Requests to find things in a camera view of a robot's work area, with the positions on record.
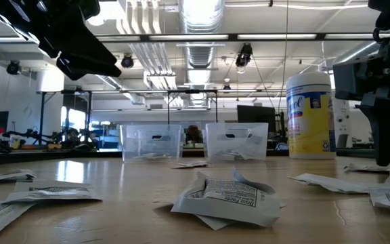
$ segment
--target black monitor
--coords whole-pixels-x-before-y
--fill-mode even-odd
[[[239,123],[269,123],[269,132],[276,131],[274,108],[237,105],[237,118]]]

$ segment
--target clear plastic bin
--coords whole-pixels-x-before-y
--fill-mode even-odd
[[[179,160],[180,125],[121,125],[123,161]]]
[[[268,123],[209,123],[206,157],[216,160],[265,159]]]

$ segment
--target disinfecting wipes canister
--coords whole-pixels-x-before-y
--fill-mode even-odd
[[[292,159],[333,159],[335,128],[325,73],[305,73],[287,81],[288,147]]]

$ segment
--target wooden table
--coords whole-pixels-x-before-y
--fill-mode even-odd
[[[296,161],[268,157],[234,163],[240,173],[273,186],[287,206],[272,228],[248,224],[211,230],[189,214],[170,213],[169,203],[196,172],[232,178],[233,163],[171,169],[174,163],[126,163],[120,159],[71,159],[0,165],[0,173],[31,169],[38,178],[87,182],[103,202],[36,205],[0,232],[0,243],[390,243],[390,211],[375,209],[368,195],[344,195],[287,179],[303,173],[355,182],[384,182],[387,175],[343,173],[349,163],[373,160]],[[4,200],[14,184],[0,184]]]

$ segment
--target yellow label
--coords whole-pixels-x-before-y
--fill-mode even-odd
[[[330,154],[336,151],[329,85],[288,89],[287,106],[290,153]]]

